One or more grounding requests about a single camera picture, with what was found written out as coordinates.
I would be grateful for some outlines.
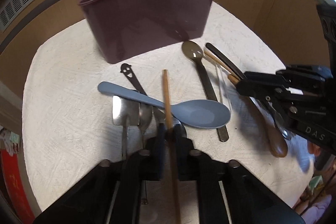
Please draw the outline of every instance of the screw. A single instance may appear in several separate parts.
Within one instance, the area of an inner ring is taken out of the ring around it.
[[[151,154],[151,152],[149,150],[147,150],[147,149],[143,149],[143,150],[139,151],[139,154],[141,156],[149,156]]]
[[[109,160],[102,160],[100,163],[99,163],[99,166],[100,167],[109,167],[110,166],[110,161]]]
[[[294,106],[291,106],[291,107],[289,108],[289,110],[290,110],[290,112],[292,112],[292,113],[294,113],[294,114],[297,113],[297,108],[294,107]]]
[[[201,155],[201,151],[197,149],[193,149],[189,151],[189,155],[193,157],[197,157]]]
[[[232,167],[232,168],[236,168],[236,167],[240,166],[240,163],[236,160],[230,160],[229,161],[229,166]]]
[[[148,204],[148,200],[146,198],[143,198],[141,200],[141,205],[146,205],[146,204]]]

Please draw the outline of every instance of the cutlery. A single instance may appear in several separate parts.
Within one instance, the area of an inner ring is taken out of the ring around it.
[[[196,70],[199,75],[199,78],[201,79],[201,83],[202,83],[207,99],[218,101],[216,94],[213,90],[213,87],[211,85],[209,75],[205,67],[202,64],[203,51],[201,47],[197,45],[195,42],[188,40],[188,41],[183,42],[182,51],[188,59],[190,59],[191,61],[195,63]],[[226,126],[217,128],[217,134],[218,134],[220,141],[222,142],[226,142],[229,139]]]
[[[128,126],[137,126],[139,124],[139,103],[120,98],[118,96],[113,96],[112,119],[114,125],[123,126],[121,140],[121,158],[122,160],[126,160]]]
[[[122,64],[121,65],[121,72],[125,75],[125,77],[130,81],[130,83],[135,87],[136,90],[138,90],[143,95],[147,95],[147,93],[142,88],[138,78],[136,77],[135,73],[133,72],[131,65],[126,64],[126,63]],[[161,112],[157,107],[152,107],[152,109],[153,109],[153,114],[154,114],[155,120],[157,122],[157,125],[159,126],[160,121],[165,120],[165,114],[163,112]],[[186,133],[184,125],[178,119],[173,117],[173,125],[176,125],[176,124],[179,124],[182,127],[182,133],[181,133],[182,136],[187,137],[187,133]]]
[[[225,63],[231,71],[234,72],[235,75],[232,75],[232,77],[236,78],[238,81],[241,80],[241,79],[246,79],[245,74],[238,67],[236,67],[236,65],[234,65],[234,63],[232,63],[231,60],[229,60],[214,45],[212,45],[211,43],[206,43],[205,47],[208,50],[210,50],[220,61]],[[283,137],[287,140],[291,140],[292,137],[293,137],[293,133],[291,131],[287,130],[283,126],[284,123],[283,123],[283,119],[282,119],[281,115],[278,112],[276,112],[276,110],[271,105],[268,105],[268,106],[263,105],[263,107],[271,113],[271,115],[273,117],[273,120],[274,120],[274,123],[275,123],[275,126],[280,131],[280,133],[283,135]]]
[[[98,85],[98,90],[101,93],[117,95],[164,109],[163,102],[113,83],[101,82]],[[181,102],[172,105],[171,112],[180,122],[196,128],[222,127],[227,124],[231,116],[229,109],[225,105],[212,100]]]
[[[175,219],[176,224],[181,224],[181,210],[180,210],[180,202],[179,202],[179,192],[178,192],[178,175],[177,175],[177,166],[176,166],[176,151],[175,145],[172,137],[172,128],[173,128],[173,119],[171,116],[171,105],[169,99],[169,87],[168,87],[168,71],[164,69],[162,71],[162,90],[163,90],[163,98],[165,102],[165,114],[166,114],[166,125],[167,125],[167,141],[169,147],[169,157],[170,157],[170,173],[171,173],[171,181],[172,181],[172,192],[174,199],[174,207],[175,207]]]
[[[234,86],[238,84],[239,80],[237,80],[234,76],[228,75],[227,77]],[[257,107],[260,114],[262,113],[262,109],[265,108],[253,97],[250,97],[251,102]],[[266,136],[268,139],[269,149],[271,154],[274,157],[284,158],[288,153],[288,145],[284,140],[283,136],[280,134],[281,132],[275,128],[274,126],[270,125],[269,122],[266,121],[265,117],[261,114],[262,125],[265,129]]]
[[[133,86],[143,94],[144,90],[140,86],[140,83],[136,76],[134,75],[131,65],[123,63],[120,67],[120,72],[125,75],[125,77],[133,84]],[[150,125],[152,121],[152,113],[153,113],[153,107],[151,105],[147,105],[144,103],[140,103],[140,111],[139,111],[139,125],[138,128],[141,132],[142,136],[142,148],[145,148],[145,139],[144,139],[144,134]],[[142,182],[142,196],[141,196],[141,204],[145,205],[148,204],[148,199],[147,199],[147,186],[146,186],[146,181],[144,180]]]

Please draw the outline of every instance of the white textured mat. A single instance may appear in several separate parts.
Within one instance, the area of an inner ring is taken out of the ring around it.
[[[242,71],[274,73],[284,68],[260,38],[216,3],[204,35],[194,41],[202,48],[206,42],[214,44]],[[205,99],[194,64],[183,55],[181,43],[125,62],[132,65],[144,90],[153,98],[163,99],[161,71],[168,69],[172,104]],[[203,64],[219,98],[215,66],[207,60]],[[120,65],[105,62],[86,20],[61,31],[38,49],[25,85],[22,132],[29,181],[42,210],[102,159],[121,160],[122,127],[112,123],[112,97],[97,90],[101,81],[132,88],[120,73]],[[228,88],[233,112],[227,125],[230,139],[223,143],[216,130],[186,127],[188,137],[197,149],[216,160],[239,160],[288,205],[294,205],[312,175],[306,141],[296,136],[289,142],[286,158],[273,157],[262,126],[235,89],[231,85]],[[152,122],[147,135],[154,133]],[[137,127],[130,127],[129,135],[131,153],[140,148]],[[171,191],[162,187],[168,179],[148,183],[149,202],[158,212],[155,223],[173,222]],[[179,186],[183,222],[197,223],[194,184],[183,182]]]

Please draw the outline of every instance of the wooden chopstick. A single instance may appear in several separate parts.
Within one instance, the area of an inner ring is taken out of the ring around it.
[[[168,71],[166,69],[162,70],[162,88],[165,103],[166,125],[168,130],[171,130],[173,128],[173,118],[171,116],[171,106],[169,98]]]
[[[234,84],[234,86],[236,86],[239,82],[239,80],[236,77],[234,77],[233,75],[228,75],[227,78],[230,80],[230,82],[232,84]]]
[[[170,158],[170,172],[172,180],[172,191],[174,198],[175,207],[175,223],[182,224],[181,210],[179,202],[179,191],[177,185],[177,166],[176,166],[176,149],[172,138],[172,128],[173,128],[173,118],[171,116],[171,106],[169,99],[169,87],[168,87],[168,71],[166,69],[162,70],[162,88],[163,88],[163,98],[165,104],[165,114],[166,114],[166,125],[168,128],[168,147],[169,147],[169,158]]]
[[[204,53],[209,56],[213,61],[217,62],[219,65],[221,65],[224,69],[226,69],[229,73],[231,73],[235,78],[240,80],[240,77],[238,77],[223,61],[219,60],[217,56],[214,56],[207,48],[204,48]]]

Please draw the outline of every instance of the purple plastic container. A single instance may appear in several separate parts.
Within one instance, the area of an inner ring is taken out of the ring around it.
[[[212,0],[81,0],[108,63],[201,37]]]

